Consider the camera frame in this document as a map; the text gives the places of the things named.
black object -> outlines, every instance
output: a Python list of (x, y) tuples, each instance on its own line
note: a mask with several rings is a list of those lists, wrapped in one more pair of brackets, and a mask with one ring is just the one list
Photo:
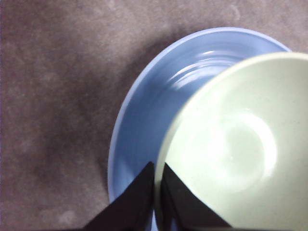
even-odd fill
[[(126, 190), (84, 228), (66, 231), (150, 231), (153, 185), (154, 164), (149, 162)], [(196, 198), (168, 164), (161, 182), (161, 206), (164, 231), (265, 231), (232, 228)]]
[(149, 162), (126, 190), (85, 231), (149, 231), (153, 213), (154, 164)]
[(161, 205), (164, 230), (231, 227), (195, 197), (168, 164), (165, 164), (161, 182)]

green bowl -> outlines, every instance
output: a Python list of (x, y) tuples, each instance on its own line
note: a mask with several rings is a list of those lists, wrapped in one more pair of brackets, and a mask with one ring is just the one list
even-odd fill
[(158, 157), (158, 225), (165, 162), (233, 227), (306, 230), (308, 55), (279, 52), (244, 60), (188, 100)]

bowl rim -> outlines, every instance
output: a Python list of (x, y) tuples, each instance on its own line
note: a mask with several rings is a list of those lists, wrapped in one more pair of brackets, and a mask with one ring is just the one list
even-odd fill
[(114, 165), (114, 161), (115, 161), (115, 148), (116, 148), (116, 143), (117, 143), (117, 136), (118, 136), (118, 133), (119, 133), (119, 130), (120, 130), (120, 126), (121, 126), (122, 120), (124, 118), (124, 114), (125, 114), (126, 109), (128, 107), (128, 104), (129, 104), (131, 98), (133, 97), (135, 91), (137, 90), (139, 84), (148, 75), (150, 70), (164, 56), (166, 56), (168, 53), (170, 53), (176, 47), (180, 46), (181, 44), (183, 44), (183, 43), (185, 43), (185, 42), (187, 42), (187, 41), (189, 41), (189, 40), (191, 40), (193, 38), (196, 38), (196, 37), (199, 37), (199, 36), (203, 36), (203, 35), (206, 35), (206, 34), (219, 33), (219, 32), (239, 32), (239, 33), (243, 33), (243, 34), (253, 35), (253, 36), (265, 39), (267, 41), (270, 41), (273, 44), (281, 47), (285, 51), (291, 51), (288, 47), (283, 45), (281, 42), (273, 39), (272, 37), (270, 37), (268, 35), (265, 35), (263, 33), (260, 33), (260, 32), (254, 31), (254, 30), (250, 30), (250, 29), (246, 29), (246, 28), (241, 28), (241, 27), (215, 27), (215, 28), (210, 28), (210, 29), (205, 29), (205, 30), (197, 31), (197, 32), (189, 34), (189, 35), (187, 35), (187, 36), (185, 36), (185, 37), (175, 41), (174, 43), (172, 43), (171, 45), (169, 45), (168, 47), (163, 49), (157, 56), (155, 56), (146, 65), (146, 67), (138, 75), (138, 77), (136, 78), (136, 80), (132, 84), (131, 88), (129, 89), (127, 95), (125, 96), (125, 99), (122, 102), (122, 105), (121, 105), (120, 110), (118, 112), (118, 115), (117, 115), (117, 118), (116, 118), (116, 121), (115, 121), (115, 125), (114, 125), (114, 128), (113, 128), (112, 136), (111, 136), (110, 148), (109, 148), (109, 154), (108, 154), (107, 185), (108, 185), (108, 196), (109, 196), (109, 201), (110, 202), (115, 200), (115, 193), (114, 193), (113, 187), (112, 187), (112, 182), (113, 182), (113, 174), (112, 174), (112, 170), (113, 169), (112, 169), (112, 166)]

plate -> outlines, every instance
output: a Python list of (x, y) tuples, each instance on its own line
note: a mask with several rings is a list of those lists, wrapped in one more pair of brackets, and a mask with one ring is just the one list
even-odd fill
[(116, 119), (108, 159), (112, 202), (149, 162), (187, 99), (213, 76), (263, 53), (289, 51), (255, 31), (220, 27), (188, 35), (158, 54), (129, 90)]

